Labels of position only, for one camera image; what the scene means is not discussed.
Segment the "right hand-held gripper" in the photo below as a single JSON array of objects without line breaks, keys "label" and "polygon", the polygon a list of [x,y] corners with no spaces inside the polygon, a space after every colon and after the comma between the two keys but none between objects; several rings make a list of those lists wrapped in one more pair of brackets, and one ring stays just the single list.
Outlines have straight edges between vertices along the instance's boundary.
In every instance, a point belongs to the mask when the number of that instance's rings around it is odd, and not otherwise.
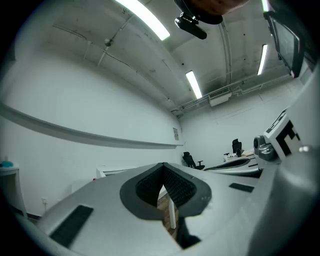
[{"label": "right hand-held gripper", "polygon": [[[286,111],[288,124],[276,137],[284,153],[270,195],[254,229],[249,256],[320,254],[320,71],[315,71]],[[204,171],[259,178],[249,158]]]}]

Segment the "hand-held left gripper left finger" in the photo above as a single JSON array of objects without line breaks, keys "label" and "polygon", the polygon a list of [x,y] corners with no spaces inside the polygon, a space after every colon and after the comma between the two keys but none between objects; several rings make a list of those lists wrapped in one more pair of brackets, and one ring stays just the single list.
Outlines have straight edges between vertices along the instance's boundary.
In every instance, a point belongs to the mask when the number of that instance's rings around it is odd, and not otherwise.
[{"label": "hand-held left gripper left finger", "polygon": [[143,220],[123,206],[121,186],[155,167],[132,168],[98,178],[52,206],[37,227],[50,235],[79,205],[93,209],[68,252],[80,256],[173,256],[182,251],[160,220]]}]

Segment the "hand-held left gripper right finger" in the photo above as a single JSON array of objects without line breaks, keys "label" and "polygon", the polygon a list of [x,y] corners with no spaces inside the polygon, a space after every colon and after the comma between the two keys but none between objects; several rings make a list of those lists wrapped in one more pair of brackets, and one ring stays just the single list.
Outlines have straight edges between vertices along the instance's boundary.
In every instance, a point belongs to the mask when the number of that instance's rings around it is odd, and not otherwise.
[{"label": "hand-held left gripper right finger", "polygon": [[182,179],[193,197],[179,207],[177,248],[163,256],[250,256],[269,197],[269,170],[260,178],[211,173],[178,164],[164,172]]}]

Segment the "pale cluttered desk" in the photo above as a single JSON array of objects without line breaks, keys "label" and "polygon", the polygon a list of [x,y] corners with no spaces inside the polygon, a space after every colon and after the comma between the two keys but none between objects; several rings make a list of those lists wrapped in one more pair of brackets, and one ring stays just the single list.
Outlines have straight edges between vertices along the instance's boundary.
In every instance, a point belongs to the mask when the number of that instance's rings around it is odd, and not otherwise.
[{"label": "pale cluttered desk", "polygon": [[240,159],[249,159],[254,156],[254,149],[243,150],[241,155],[238,156],[236,153],[226,153],[223,157],[223,162],[228,163]]}]

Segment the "black office chair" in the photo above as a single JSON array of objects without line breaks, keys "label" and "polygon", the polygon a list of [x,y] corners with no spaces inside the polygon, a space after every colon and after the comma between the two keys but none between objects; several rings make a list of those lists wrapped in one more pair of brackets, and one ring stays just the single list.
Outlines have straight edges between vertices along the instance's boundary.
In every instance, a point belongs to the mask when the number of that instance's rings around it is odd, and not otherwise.
[{"label": "black office chair", "polygon": [[200,160],[197,162],[198,164],[196,164],[192,155],[188,151],[183,152],[182,159],[184,160],[184,162],[189,168],[193,168],[197,170],[203,170],[205,168],[205,165],[202,164],[203,161]]},{"label": "black office chair", "polygon": [[232,151],[234,154],[236,154],[237,152],[240,152],[240,153],[243,152],[242,142],[240,142],[238,138],[232,141]]}]

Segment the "white table leg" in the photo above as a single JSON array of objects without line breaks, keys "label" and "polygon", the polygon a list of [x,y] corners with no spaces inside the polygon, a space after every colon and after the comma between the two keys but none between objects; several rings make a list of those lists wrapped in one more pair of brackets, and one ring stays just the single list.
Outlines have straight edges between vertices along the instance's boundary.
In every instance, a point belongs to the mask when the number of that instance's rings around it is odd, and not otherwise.
[{"label": "white table leg", "polygon": [[170,197],[168,197],[168,212],[169,212],[170,228],[175,230],[177,227],[175,205]]}]

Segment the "white air conditioner unit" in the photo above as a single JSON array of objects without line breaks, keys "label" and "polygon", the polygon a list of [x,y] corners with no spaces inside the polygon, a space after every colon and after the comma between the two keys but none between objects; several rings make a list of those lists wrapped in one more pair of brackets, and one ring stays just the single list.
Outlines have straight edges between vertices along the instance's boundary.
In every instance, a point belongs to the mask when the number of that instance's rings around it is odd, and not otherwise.
[{"label": "white air conditioner unit", "polygon": [[220,95],[220,96],[215,96],[215,97],[209,97],[209,104],[211,107],[220,105],[222,103],[225,103],[229,100],[229,98],[232,96],[232,93],[226,93],[224,95]]}]

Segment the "white ceiling pipe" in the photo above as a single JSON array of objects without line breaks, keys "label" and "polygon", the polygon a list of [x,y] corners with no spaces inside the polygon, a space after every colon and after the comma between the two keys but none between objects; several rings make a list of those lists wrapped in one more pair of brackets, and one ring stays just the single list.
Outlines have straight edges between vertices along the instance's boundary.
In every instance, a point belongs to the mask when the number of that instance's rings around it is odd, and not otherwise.
[{"label": "white ceiling pipe", "polygon": [[219,24],[219,31],[221,34],[221,39],[222,39],[223,48],[224,48],[226,84],[229,85],[232,80],[232,52],[230,47],[228,31],[224,21],[222,21],[222,23]]}]

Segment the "white wall ledge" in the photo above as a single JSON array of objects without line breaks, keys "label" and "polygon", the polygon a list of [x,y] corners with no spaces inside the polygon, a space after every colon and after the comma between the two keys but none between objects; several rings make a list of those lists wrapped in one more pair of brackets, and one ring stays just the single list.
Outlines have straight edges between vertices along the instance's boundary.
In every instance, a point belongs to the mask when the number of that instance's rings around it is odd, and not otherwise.
[{"label": "white wall ledge", "polygon": [[138,140],[129,140],[122,138],[115,138],[103,136],[84,131],[79,131],[57,125],[51,122],[41,120],[39,118],[30,116],[21,111],[18,111],[6,104],[0,102],[0,116],[26,129],[45,134],[47,136],[59,138],[66,141],[110,147],[110,148],[124,148],[124,149],[175,149],[177,144],[146,142]]}]

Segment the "white frame table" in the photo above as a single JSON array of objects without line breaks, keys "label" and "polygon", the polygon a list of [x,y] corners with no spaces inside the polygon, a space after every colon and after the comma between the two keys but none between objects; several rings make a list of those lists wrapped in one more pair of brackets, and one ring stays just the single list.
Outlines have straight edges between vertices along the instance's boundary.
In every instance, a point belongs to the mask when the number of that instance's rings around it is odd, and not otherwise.
[{"label": "white frame table", "polygon": [[0,167],[0,190],[3,192],[9,205],[16,210],[20,210],[27,220],[23,193],[20,183],[20,168],[18,166]]}]

